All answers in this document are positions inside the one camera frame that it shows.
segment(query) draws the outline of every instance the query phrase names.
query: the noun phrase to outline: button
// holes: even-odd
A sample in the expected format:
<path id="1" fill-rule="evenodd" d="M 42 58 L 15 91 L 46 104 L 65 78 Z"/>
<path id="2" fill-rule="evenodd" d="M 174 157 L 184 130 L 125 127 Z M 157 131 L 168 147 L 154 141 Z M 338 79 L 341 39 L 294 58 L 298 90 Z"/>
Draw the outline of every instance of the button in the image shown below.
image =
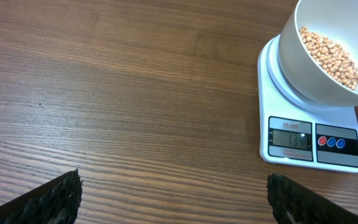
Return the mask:
<path id="1" fill-rule="evenodd" d="M 318 138 L 318 141 L 317 143 L 320 145 L 320 146 L 323 146 L 327 143 L 327 137 L 326 136 L 321 136 L 320 138 Z"/>
<path id="2" fill-rule="evenodd" d="M 336 142 L 336 147 L 338 147 L 338 149 L 342 149 L 345 146 L 345 140 L 340 139 Z"/>
<path id="3" fill-rule="evenodd" d="M 335 143 L 336 143 L 335 138 L 329 138 L 328 142 L 327 142 L 327 146 L 333 147 L 333 146 L 335 146 Z"/>

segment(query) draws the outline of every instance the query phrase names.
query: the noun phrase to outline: bowl rim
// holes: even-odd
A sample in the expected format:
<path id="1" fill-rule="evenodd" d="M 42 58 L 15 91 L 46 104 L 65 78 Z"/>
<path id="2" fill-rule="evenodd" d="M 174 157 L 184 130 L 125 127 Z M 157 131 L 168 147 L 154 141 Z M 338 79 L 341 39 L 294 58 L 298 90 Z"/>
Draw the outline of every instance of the bowl rim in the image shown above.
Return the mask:
<path id="1" fill-rule="evenodd" d="M 350 93 L 353 93 L 353 94 L 357 94 L 358 95 L 358 92 L 354 91 L 354 90 L 351 90 L 349 89 L 348 87 L 345 87 L 344 85 L 342 85 L 341 83 L 337 82 L 332 76 L 328 75 L 328 73 L 326 73 L 326 71 L 323 70 L 323 68 L 321 68 L 321 66 L 319 66 L 316 61 L 314 60 L 314 58 L 309 54 L 308 52 L 308 49 L 306 48 L 306 46 L 304 45 L 303 41 L 302 41 L 302 38 L 301 38 L 301 35 L 299 34 L 299 29 L 298 28 L 298 22 L 297 22 L 297 14 L 298 14 L 298 8 L 299 8 L 299 5 L 300 3 L 302 2 L 302 0 L 299 0 L 298 3 L 296 4 L 296 7 L 294 9 L 294 16 L 293 16 L 293 19 L 295 20 L 295 28 L 296 28 L 296 35 L 298 36 L 298 41 L 301 43 L 303 49 L 305 50 L 305 53 L 309 56 L 310 60 L 312 60 L 314 62 L 314 65 L 316 67 L 318 67 L 322 72 L 323 74 L 325 74 L 327 77 L 329 77 L 332 81 L 334 81 L 337 85 L 339 85 L 340 87 L 342 87 L 343 89 L 345 89 L 346 91 L 350 92 Z"/>

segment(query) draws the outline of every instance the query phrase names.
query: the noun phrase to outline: black object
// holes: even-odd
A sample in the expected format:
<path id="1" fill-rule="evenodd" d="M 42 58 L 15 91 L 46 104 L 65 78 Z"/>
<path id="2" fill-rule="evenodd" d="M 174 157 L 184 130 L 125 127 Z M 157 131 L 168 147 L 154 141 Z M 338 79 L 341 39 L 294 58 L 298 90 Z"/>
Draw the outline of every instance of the black object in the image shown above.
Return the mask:
<path id="1" fill-rule="evenodd" d="M 0 206 L 0 224 L 74 223 L 81 203 L 78 169 Z"/>
<path id="2" fill-rule="evenodd" d="M 358 224 L 358 216 L 283 175 L 267 177 L 267 200 L 278 224 Z"/>

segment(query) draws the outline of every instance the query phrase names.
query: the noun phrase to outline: red button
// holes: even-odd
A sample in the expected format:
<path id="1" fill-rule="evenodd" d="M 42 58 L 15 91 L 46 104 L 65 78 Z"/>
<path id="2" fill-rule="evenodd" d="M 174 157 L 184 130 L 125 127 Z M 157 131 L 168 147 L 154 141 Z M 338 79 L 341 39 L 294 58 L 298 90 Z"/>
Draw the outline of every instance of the red button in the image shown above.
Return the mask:
<path id="1" fill-rule="evenodd" d="M 327 137 L 326 136 L 321 136 L 319 139 L 318 139 L 318 144 L 320 146 L 323 146 L 327 143 Z"/>

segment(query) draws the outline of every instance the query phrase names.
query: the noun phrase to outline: brown wooden surface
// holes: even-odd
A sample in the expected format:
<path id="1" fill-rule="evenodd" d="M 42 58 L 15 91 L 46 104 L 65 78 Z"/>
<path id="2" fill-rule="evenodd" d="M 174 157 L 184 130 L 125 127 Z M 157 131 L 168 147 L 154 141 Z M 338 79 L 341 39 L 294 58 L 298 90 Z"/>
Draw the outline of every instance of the brown wooden surface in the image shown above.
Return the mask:
<path id="1" fill-rule="evenodd" d="M 358 174 L 259 156 L 257 57 L 295 4 L 0 0 L 0 205 L 79 168 L 77 223 L 274 223 L 278 172 L 358 214 Z"/>

